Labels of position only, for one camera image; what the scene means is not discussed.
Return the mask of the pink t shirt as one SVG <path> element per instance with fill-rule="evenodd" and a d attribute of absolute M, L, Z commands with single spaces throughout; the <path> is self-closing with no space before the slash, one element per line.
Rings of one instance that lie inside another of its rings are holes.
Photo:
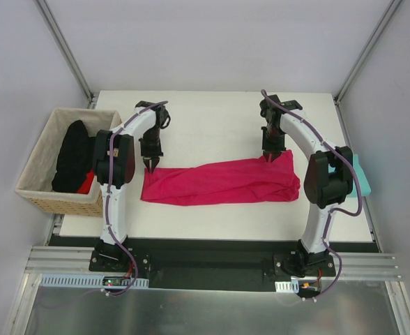
<path fill-rule="evenodd" d="M 146 172 L 141 200 L 184 207 L 293 202 L 300 188 L 293 154 L 287 150 L 272 161 L 260 156 Z"/>

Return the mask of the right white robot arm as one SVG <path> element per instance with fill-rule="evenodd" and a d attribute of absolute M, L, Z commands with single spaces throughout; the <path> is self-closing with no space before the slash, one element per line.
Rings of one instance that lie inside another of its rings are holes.
<path fill-rule="evenodd" d="M 307 159 L 303 182 L 310 203 L 305 231 L 298 240 L 301 252 L 296 268 L 312 275 L 321 266 L 319 257 L 329 250 L 329 234 L 338 206 L 352 192 L 358 178 L 353 167 L 354 155 L 348 146 L 330 144 L 308 121 L 303 107 L 295 100 L 282 102 L 276 95 L 261 92 L 260 115 L 266 120 L 262 128 L 262 151 L 268 162 L 281 157 L 285 138 L 290 137 Z"/>

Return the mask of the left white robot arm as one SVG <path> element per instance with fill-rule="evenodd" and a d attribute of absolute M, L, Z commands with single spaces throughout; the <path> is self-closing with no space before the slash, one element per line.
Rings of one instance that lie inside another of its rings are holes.
<path fill-rule="evenodd" d="M 160 131 L 171 117 L 167 101 L 141 100 L 131 117 L 111 130 L 97 132 L 93 149 L 93 173 L 102 193 L 103 228 L 100 239 L 109 245 L 122 244 L 128 237 L 126 191 L 136 170 L 135 144 L 140 145 L 144 167 L 154 172 L 163 157 Z"/>

